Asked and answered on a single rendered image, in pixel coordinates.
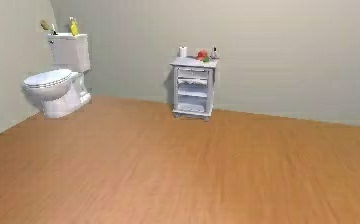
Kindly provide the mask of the yellow spray bottle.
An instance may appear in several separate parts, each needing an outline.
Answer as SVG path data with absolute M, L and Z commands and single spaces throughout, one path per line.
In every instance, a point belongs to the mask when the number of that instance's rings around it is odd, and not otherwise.
M 78 28 L 77 28 L 76 19 L 74 17 L 69 17 L 69 20 L 70 20 L 71 34 L 72 34 L 72 36 L 77 36 L 78 35 Z

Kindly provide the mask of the white shelf cabinet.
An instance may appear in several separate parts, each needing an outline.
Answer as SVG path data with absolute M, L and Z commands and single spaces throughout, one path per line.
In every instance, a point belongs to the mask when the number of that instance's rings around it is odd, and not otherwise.
M 218 59 L 207 62 L 195 57 L 177 57 L 173 67 L 173 109 L 179 116 L 201 117 L 208 121 L 213 111 L 214 83 Z

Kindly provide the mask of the olive brush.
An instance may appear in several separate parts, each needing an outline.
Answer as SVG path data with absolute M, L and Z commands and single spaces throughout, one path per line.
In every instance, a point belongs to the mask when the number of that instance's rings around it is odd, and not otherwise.
M 43 28 L 44 31 L 49 31 L 52 35 L 57 34 L 55 26 L 53 24 L 49 24 L 45 20 L 40 21 L 40 26 Z

